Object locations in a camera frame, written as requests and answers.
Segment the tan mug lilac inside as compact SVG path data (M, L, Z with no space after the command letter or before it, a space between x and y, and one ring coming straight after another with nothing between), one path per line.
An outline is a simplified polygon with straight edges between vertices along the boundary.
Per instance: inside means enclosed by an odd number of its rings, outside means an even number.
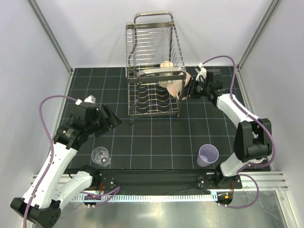
M170 81L168 84L167 84L167 90L169 92L169 94L177 99L179 99L179 96L181 94L181 91L182 91L182 88L186 87L189 83L191 79L191 75L187 72L186 73L186 81L185 81L185 84L184 86L182 86L182 82L183 80L173 80L173 81Z

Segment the beige patterned ceramic mug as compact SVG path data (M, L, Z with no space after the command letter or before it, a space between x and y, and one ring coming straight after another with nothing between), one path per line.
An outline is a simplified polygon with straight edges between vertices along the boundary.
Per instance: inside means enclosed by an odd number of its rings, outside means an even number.
M161 68L164 67L173 67L174 64L170 61L164 61L160 64ZM159 76L172 76L172 73L160 73ZM167 81L159 81L159 86L161 86L162 88L166 88L167 85L169 85L172 81L171 80L167 80Z

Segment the lilac plastic cup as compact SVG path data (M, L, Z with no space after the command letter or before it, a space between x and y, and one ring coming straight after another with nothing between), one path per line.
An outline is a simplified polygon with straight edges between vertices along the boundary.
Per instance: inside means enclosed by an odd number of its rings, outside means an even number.
M200 167L207 167L215 163L219 158L218 149L211 144L202 145L197 156L197 164Z

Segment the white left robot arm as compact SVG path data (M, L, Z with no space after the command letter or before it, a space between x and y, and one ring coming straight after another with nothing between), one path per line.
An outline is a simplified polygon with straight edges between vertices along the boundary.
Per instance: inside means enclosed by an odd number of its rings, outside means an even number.
M101 183L99 170L84 165L72 179L57 188L68 164L90 135L98 138L121 123L108 105L78 104L69 121L60 126L51 139L48 159L35 181L21 198L12 200L10 207L24 218L24 222L30 221L43 228L53 227L71 199L87 188L98 189Z

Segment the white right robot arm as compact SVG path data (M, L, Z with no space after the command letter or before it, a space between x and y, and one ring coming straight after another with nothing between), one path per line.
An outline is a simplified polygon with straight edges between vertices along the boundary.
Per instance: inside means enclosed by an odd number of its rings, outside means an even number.
M249 165L258 165L266 157L275 158L276 145L269 119L261 119L247 110L232 93L224 88L219 69L196 67L197 76L187 85L187 98L206 97L235 125L237 131L232 155L215 169L214 183L226 188L236 181L239 173Z

